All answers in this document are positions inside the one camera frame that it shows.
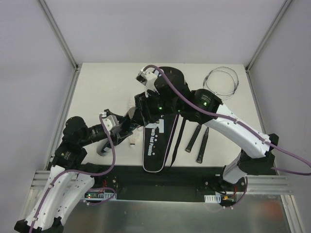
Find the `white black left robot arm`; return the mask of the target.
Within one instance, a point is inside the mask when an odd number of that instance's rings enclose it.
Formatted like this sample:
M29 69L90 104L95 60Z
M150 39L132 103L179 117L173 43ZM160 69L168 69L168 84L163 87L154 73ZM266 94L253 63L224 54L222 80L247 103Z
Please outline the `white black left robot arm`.
M65 123L63 138L50 163L50 173L32 211L25 219L16 222L19 233L61 233L68 216L90 189L103 183L102 176L110 173L116 163L115 146L130 136L141 125L136 108L124 116L105 110L99 115L100 123L88 127L80 116ZM106 170L95 164L82 164L87 155L85 146L106 139L112 150L112 164Z

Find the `white feather shuttlecock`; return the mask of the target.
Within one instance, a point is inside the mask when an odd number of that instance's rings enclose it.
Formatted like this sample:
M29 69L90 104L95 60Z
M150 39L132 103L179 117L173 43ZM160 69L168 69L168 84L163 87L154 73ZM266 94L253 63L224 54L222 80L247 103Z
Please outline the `white feather shuttlecock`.
M135 100L132 99L132 98L130 98L130 99L128 100L128 108L130 109L130 108L132 108L132 107L135 107Z
M131 108L128 110L127 115L128 115L128 117L129 117L130 120L133 120L133 119L134 119L135 112L136 112L136 108L135 108L135 107L131 107Z
M134 149L136 147L137 138L136 137L129 137L129 147Z

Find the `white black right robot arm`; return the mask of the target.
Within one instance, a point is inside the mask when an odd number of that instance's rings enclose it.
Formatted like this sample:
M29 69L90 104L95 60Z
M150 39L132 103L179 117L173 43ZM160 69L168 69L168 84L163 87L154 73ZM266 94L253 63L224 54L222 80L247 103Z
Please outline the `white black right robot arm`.
M180 70L147 65L136 80L145 87L144 93L135 96L136 110L144 125L166 115L180 115L216 130L241 148L237 158L223 168L219 179L223 191L232 190L242 177L262 175L273 168L272 149L278 143L278 136L250 127L211 91L191 91Z

